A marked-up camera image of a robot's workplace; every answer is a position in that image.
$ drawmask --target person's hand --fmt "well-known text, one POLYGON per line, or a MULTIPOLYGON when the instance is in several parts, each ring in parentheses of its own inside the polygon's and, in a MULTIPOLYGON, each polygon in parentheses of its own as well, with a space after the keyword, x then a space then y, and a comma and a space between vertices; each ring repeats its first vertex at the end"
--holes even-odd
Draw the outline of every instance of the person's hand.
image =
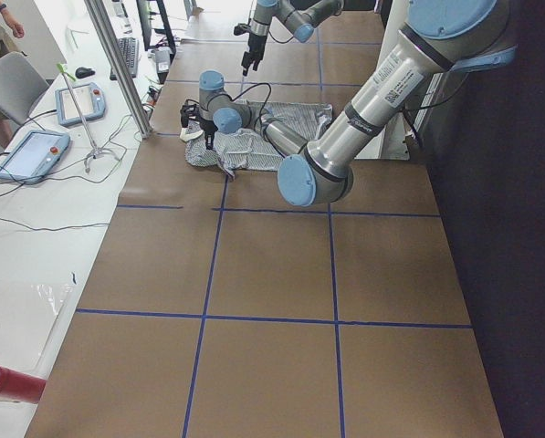
POLYGON ((23 25, 16 21, 16 18, 13 17, 7 8, 2 11, 2 18, 5 20, 6 25, 13 30, 13 36, 17 38, 22 38, 25 36, 25 29, 23 28, 23 25))

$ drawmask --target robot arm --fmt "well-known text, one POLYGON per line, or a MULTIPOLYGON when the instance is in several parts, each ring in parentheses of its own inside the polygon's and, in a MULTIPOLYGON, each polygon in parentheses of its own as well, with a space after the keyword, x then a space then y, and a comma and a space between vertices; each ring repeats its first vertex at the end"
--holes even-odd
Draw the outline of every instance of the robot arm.
POLYGON ((289 203, 337 201, 353 184, 351 161, 423 81, 457 67, 501 67, 513 58, 513 41, 503 38, 513 36, 509 0, 475 3, 414 1, 395 48, 319 140, 307 141, 258 106, 233 102, 223 77, 213 71, 202 75, 201 116, 224 133, 256 130, 285 155, 278 188, 289 203))
POLYGON ((264 57, 267 36, 272 19, 276 17, 280 23, 301 43, 309 40, 315 27, 330 16, 338 15, 343 9, 344 0, 320 0, 305 11, 298 11, 290 0, 257 0, 254 15, 248 24, 239 24, 234 35, 249 34, 248 51, 244 53, 242 67, 244 76, 250 66, 254 71, 264 57))

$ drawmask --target touchscreen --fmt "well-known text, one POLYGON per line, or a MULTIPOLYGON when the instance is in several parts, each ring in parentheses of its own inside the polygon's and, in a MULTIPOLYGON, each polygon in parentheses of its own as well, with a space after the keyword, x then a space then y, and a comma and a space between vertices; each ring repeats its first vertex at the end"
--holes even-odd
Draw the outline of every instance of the touchscreen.
MULTIPOLYGON (((88 86, 76 87, 73 89, 78 101, 79 109, 84 116, 93 113, 93 102, 91 100, 91 91, 88 86)), ((77 119, 79 117, 78 109, 73 103, 68 89, 61 91, 61 103, 63 104, 63 114, 66 120, 77 119)))
POLYGON ((4 172, 20 177, 32 176, 58 140, 58 135, 33 132, 6 163, 4 172))

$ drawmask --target red object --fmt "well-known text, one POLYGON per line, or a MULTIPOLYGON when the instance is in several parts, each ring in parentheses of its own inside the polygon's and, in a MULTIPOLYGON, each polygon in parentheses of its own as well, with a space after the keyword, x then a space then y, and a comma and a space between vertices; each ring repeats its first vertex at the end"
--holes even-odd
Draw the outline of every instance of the red object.
POLYGON ((0 366, 0 397, 37 404, 47 381, 0 366))

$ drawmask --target gray cloth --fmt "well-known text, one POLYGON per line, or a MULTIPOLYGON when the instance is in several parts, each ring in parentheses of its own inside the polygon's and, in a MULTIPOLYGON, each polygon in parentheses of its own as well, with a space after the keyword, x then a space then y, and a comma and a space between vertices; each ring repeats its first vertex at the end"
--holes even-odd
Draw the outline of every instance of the gray cloth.
MULTIPOLYGON (((274 117, 282 120, 307 140, 318 139, 332 121, 332 106, 329 104, 269 102, 266 108, 274 117)), ((198 123, 192 122, 187 132, 198 130, 198 123)), ((283 157, 259 134, 242 129, 234 134, 217 132, 212 151, 206 149, 203 136, 189 141, 185 159, 193 166, 217 165, 229 176, 234 177, 236 169, 275 172, 283 157)))

